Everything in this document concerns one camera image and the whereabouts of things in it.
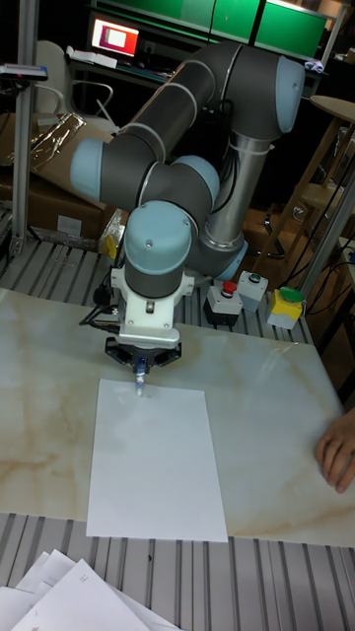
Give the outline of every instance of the light blue joint cap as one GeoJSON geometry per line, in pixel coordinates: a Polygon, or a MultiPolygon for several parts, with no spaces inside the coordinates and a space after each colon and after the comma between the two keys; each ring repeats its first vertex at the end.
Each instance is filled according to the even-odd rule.
{"type": "Polygon", "coordinates": [[[201,175],[211,193],[213,208],[220,189],[220,180],[215,168],[199,156],[181,156],[173,162],[173,165],[187,165],[201,175]]]}
{"type": "Polygon", "coordinates": [[[74,188],[88,197],[100,201],[102,140],[85,138],[76,148],[70,165],[70,181],[74,188]]]}
{"type": "Polygon", "coordinates": [[[231,278],[233,278],[233,276],[235,275],[237,269],[239,268],[240,264],[242,263],[245,257],[248,247],[249,247],[249,244],[248,242],[245,241],[242,246],[242,249],[239,250],[236,258],[227,267],[227,269],[225,269],[224,272],[222,272],[222,274],[217,276],[217,280],[231,280],[231,278]]]}
{"type": "Polygon", "coordinates": [[[148,201],[130,214],[124,249],[133,267],[160,276],[184,263],[191,242],[191,225],[180,208],[168,201],[148,201]]]}
{"type": "Polygon", "coordinates": [[[304,83],[303,66],[286,57],[280,57],[276,71],[276,113],[283,134],[291,131],[294,126],[304,83]]]}

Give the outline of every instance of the white paper sheet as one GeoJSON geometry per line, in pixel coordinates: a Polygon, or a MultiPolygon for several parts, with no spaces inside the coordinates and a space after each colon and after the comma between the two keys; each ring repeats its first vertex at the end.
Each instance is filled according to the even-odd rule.
{"type": "Polygon", "coordinates": [[[40,595],[0,588],[0,629],[12,631],[14,626],[31,610],[41,599],[40,595]]]}
{"type": "Polygon", "coordinates": [[[44,563],[38,563],[43,558],[43,555],[41,555],[19,582],[17,589],[26,589],[27,592],[37,593],[40,583],[48,583],[53,587],[75,566],[74,561],[58,550],[53,550],[50,555],[43,554],[46,555],[44,563]]]}
{"type": "Polygon", "coordinates": [[[79,561],[13,631],[147,631],[90,568],[79,561]]]}
{"type": "Polygon", "coordinates": [[[21,581],[16,585],[18,590],[24,590],[25,592],[35,592],[33,589],[34,585],[37,585],[41,580],[38,578],[40,571],[48,560],[49,554],[47,552],[42,552],[41,555],[37,558],[33,566],[30,568],[29,572],[25,574],[25,576],[21,579],[21,581]]]}
{"type": "Polygon", "coordinates": [[[111,587],[117,596],[136,614],[136,616],[144,622],[149,631],[164,631],[164,629],[178,629],[174,624],[162,618],[158,613],[154,613],[147,607],[143,606],[137,600],[133,600],[127,594],[120,592],[117,588],[111,587]]]}
{"type": "MultiPolygon", "coordinates": [[[[43,596],[48,594],[52,587],[56,583],[66,576],[66,574],[75,566],[74,561],[66,557],[58,550],[53,550],[50,556],[43,552],[37,559],[35,564],[31,567],[29,572],[21,580],[23,585],[27,585],[28,591],[35,594],[28,594],[26,592],[17,592],[17,590],[11,590],[4,588],[8,597],[5,598],[5,593],[0,591],[0,614],[8,612],[9,620],[12,624],[8,624],[6,629],[0,627],[0,631],[11,631],[15,624],[17,624],[22,617],[28,612],[32,604],[38,602],[43,596]]],[[[165,620],[154,611],[147,609],[147,607],[140,604],[133,598],[130,598],[126,594],[120,592],[117,588],[109,586],[112,591],[119,597],[133,613],[147,626],[149,631],[164,631],[164,629],[178,629],[168,620],[165,620]]]]}
{"type": "Polygon", "coordinates": [[[87,535],[228,540],[203,391],[100,381],[87,535]]]}

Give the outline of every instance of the pen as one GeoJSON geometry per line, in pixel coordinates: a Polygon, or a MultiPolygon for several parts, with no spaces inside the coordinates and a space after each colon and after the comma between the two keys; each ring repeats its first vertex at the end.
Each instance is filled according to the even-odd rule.
{"type": "Polygon", "coordinates": [[[138,366],[136,372],[136,391],[138,396],[142,396],[143,387],[145,382],[145,359],[144,357],[140,357],[138,359],[138,366]]]}

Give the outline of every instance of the finger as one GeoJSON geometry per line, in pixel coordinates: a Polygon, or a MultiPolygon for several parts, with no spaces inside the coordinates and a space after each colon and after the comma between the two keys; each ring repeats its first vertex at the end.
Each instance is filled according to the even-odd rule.
{"type": "Polygon", "coordinates": [[[344,491],[346,491],[354,475],[355,475],[355,459],[354,457],[352,457],[349,464],[346,467],[346,471],[344,475],[339,480],[338,485],[336,487],[336,490],[338,493],[343,493],[344,491]]]}
{"type": "Polygon", "coordinates": [[[331,470],[329,472],[329,476],[328,476],[328,484],[330,484],[330,486],[335,486],[340,474],[346,464],[346,461],[348,460],[350,454],[352,453],[352,445],[343,445],[342,448],[338,451],[338,453],[336,454],[334,460],[333,460],[333,464],[331,467],[331,470]]]}
{"type": "Polygon", "coordinates": [[[326,445],[328,445],[328,443],[330,443],[333,439],[333,435],[332,434],[325,434],[319,441],[317,444],[317,448],[316,448],[316,458],[320,464],[320,466],[323,466],[323,462],[324,462],[324,450],[326,445]]]}
{"type": "Polygon", "coordinates": [[[332,468],[332,464],[334,458],[342,445],[342,441],[331,441],[326,448],[324,464],[323,464],[323,475],[324,477],[329,475],[329,472],[332,468]]]}

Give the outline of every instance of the human hand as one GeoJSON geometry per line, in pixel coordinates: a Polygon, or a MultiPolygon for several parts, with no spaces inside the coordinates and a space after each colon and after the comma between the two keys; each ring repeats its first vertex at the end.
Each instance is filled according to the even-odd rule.
{"type": "Polygon", "coordinates": [[[316,458],[323,477],[338,493],[346,491],[355,475],[354,454],[355,408],[330,423],[317,445],[316,458]]]}

